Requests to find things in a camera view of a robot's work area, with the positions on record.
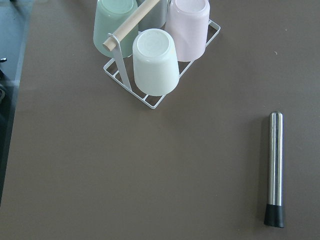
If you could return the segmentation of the white upturned cup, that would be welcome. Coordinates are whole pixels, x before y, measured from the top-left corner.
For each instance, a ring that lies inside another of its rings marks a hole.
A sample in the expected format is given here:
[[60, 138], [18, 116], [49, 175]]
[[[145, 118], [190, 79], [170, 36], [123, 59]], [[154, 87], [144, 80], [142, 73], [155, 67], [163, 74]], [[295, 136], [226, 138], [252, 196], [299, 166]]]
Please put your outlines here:
[[158, 28], [144, 30], [135, 38], [132, 50], [134, 81], [142, 92], [159, 97], [177, 87], [179, 65], [169, 33]]

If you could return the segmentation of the grey upturned cup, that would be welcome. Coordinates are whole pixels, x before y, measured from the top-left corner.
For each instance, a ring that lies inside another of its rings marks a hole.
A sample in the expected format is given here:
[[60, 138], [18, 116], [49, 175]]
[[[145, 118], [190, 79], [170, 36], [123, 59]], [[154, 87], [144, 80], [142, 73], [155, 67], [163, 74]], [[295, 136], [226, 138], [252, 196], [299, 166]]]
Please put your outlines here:
[[168, 0], [160, 0], [139, 22], [138, 30], [142, 32], [147, 29], [162, 28], [167, 20], [168, 5]]

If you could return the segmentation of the pink upturned cup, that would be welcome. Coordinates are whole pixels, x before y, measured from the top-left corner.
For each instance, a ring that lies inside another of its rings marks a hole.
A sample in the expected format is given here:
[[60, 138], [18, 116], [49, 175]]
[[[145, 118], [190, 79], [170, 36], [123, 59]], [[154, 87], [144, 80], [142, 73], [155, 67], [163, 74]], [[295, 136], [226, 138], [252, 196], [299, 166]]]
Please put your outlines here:
[[179, 62], [200, 58], [206, 49], [210, 3], [207, 0], [172, 0], [165, 31], [175, 44]]

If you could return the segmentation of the green upturned cup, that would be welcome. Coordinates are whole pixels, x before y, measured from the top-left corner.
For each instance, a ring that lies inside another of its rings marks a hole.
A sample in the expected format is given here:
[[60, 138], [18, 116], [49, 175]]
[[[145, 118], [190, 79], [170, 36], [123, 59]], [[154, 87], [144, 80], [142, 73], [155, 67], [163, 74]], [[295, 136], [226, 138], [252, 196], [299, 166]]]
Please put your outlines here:
[[98, 0], [95, 11], [93, 43], [96, 49], [109, 58], [113, 53], [104, 47], [108, 34], [116, 29], [138, 8], [135, 0]]

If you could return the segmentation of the steel muddler black tip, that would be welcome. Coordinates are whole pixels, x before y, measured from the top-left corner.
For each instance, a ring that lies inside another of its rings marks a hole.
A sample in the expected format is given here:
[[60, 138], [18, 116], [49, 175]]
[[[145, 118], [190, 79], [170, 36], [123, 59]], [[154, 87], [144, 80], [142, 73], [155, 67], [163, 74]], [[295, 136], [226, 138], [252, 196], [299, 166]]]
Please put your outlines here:
[[283, 114], [269, 115], [268, 179], [264, 224], [284, 227], [283, 206]]

